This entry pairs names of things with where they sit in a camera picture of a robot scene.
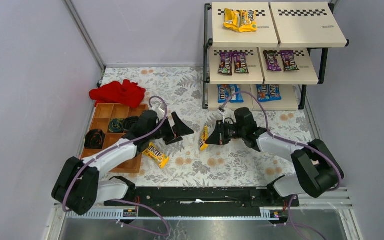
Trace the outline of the blue white candy bag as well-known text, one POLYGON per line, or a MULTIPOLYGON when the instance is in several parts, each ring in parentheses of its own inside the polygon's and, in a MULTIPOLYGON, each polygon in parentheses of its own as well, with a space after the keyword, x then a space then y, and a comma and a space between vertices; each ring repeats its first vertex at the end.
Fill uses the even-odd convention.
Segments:
POLYGON ((241 91, 241 89, 238 87, 236 84, 230 84, 229 85, 230 89, 230 96, 231 100, 230 102, 233 104, 241 104, 244 103, 244 99, 241 93, 238 93, 241 91))

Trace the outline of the blue M&M candy bag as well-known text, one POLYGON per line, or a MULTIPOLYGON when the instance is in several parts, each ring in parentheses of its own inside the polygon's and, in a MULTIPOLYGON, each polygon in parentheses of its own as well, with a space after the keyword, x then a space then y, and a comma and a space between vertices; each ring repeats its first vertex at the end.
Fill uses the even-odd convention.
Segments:
POLYGON ((269 101, 280 101, 282 99, 280 87, 277 84, 267 84, 269 101))

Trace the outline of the purple candy bag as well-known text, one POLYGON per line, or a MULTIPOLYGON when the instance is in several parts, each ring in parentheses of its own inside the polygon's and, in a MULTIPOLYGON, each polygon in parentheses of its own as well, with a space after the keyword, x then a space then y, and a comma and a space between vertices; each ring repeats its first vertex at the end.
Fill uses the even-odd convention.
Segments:
POLYGON ((281 50, 280 56, 283 62, 283 68, 285 72, 299 71, 299 67, 296 63, 293 50, 281 50))
POLYGON ((264 50, 263 56, 267 64, 267 70, 271 72, 281 72, 282 69, 277 60, 278 52, 276 50, 264 50))

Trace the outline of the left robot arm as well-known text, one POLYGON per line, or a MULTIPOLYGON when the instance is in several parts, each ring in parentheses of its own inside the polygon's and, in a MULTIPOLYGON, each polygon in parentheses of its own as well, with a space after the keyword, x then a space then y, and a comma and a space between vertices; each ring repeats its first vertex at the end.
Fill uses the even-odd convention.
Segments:
POLYGON ((131 183, 118 178, 102 181, 103 175, 144 152, 151 141, 162 139, 165 144, 182 141, 194 131, 175 112, 174 125, 153 110, 144 111, 127 133, 110 147, 83 159, 69 158, 52 189, 51 196, 67 211, 87 213, 96 203, 123 199, 131 183))

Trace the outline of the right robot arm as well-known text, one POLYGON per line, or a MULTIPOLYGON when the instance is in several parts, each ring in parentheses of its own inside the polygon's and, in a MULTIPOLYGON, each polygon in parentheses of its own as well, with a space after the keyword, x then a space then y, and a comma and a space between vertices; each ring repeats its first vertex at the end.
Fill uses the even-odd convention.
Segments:
POLYGON ((246 107, 235 110, 234 118, 218 120, 205 143, 222 146, 232 139, 240 139, 250 149, 292 162, 293 175, 281 176, 267 185, 274 196, 307 194, 318 198, 340 186, 344 172, 322 140, 301 143, 275 135, 268 128, 259 127, 246 107))

